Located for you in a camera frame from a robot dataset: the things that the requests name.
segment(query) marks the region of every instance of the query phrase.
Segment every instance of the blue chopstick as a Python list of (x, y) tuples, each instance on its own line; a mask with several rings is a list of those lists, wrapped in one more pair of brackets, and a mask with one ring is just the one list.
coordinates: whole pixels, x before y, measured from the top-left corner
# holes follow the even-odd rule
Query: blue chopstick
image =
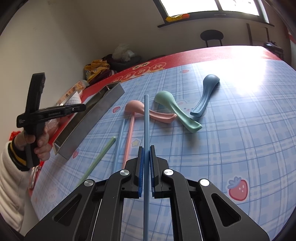
[(120, 131), (119, 131), (119, 135), (117, 138), (117, 145), (116, 145), (116, 149), (115, 149), (115, 157), (114, 157), (114, 162), (113, 162), (113, 167), (112, 167), (112, 174), (116, 172), (117, 163), (118, 163), (118, 159), (119, 159), (119, 153), (120, 153), (119, 149), (121, 147), (122, 133), (123, 133), (125, 123), (126, 123), (126, 120), (123, 119), (121, 127), (120, 127)]
[(149, 129), (149, 96), (144, 97), (144, 220), (143, 240), (148, 241), (149, 234), (149, 178), (150, 178), (150, 129)]

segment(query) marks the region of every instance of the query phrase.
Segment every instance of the gray box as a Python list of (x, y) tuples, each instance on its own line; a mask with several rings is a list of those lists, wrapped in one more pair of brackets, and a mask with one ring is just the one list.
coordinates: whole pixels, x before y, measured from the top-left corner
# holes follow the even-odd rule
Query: gray box
[(86, 110), (77, 113), (54, 141), (55, 154), (69, 160), (91, 129), (123, 94), (120, 83), (112, 83), (94, 95), (86, 103)]

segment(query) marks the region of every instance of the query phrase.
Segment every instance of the window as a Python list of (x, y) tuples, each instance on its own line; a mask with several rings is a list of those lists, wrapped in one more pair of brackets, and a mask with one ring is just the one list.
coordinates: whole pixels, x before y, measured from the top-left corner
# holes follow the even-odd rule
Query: window
[(165, 19), (182, 13), (189, 13), (192, 19), (201, 18), (242, 18), (268, 23), (261, 0), (153, 0)]

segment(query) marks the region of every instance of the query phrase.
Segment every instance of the person's hand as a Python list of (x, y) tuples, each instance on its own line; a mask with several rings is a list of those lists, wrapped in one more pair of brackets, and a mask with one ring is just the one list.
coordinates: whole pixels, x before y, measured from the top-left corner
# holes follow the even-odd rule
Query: person's hand
[[(27, 144), (31, 144), (35, 141), (35, 136), (34, 135), (27, 135), (22, 131), (19, 133), (14, 140), (14, 144), (17, 149), (20, 151), (23, 151), (25, 149), (25, 146)], [(38, 147), (34, 149), (34, 153), (37, 154), (37, 156), (42, 160), (42, 161), (47, 161), (50, 158), (50, 150), (51, 150), (51, 145), (48, 144), (49, 140), (49, 135), (47, 132), (47, 127), (44, 127), (43, 134), (40, 136), (40, 138), (37, 141)]]

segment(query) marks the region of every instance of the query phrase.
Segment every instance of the green chopstick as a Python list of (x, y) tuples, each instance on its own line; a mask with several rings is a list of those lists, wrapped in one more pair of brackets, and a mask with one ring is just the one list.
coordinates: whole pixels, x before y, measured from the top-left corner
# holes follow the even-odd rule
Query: green chopstick
[(101, 150), (100, 154), (96, 157), (94, 162), (90, 165), (90, 167), (87, 169), (85, 174), (82, 176), (82, 178), (80, 179), (80, 181), (78, 182), (76, 187), (78, 187), (82, 182), (84, 182), (88, 178), (90, 173), (94, 170), (96, 165), (103, 158), (103, 156), (106, 154), (106, 152), (110, 149), (110, 147), (114, 144), (115, 141), (116, 141), (116, 137), (111, 137), (111, 139), (109, 140), (107, 145), (104, 146), (104, 148)]

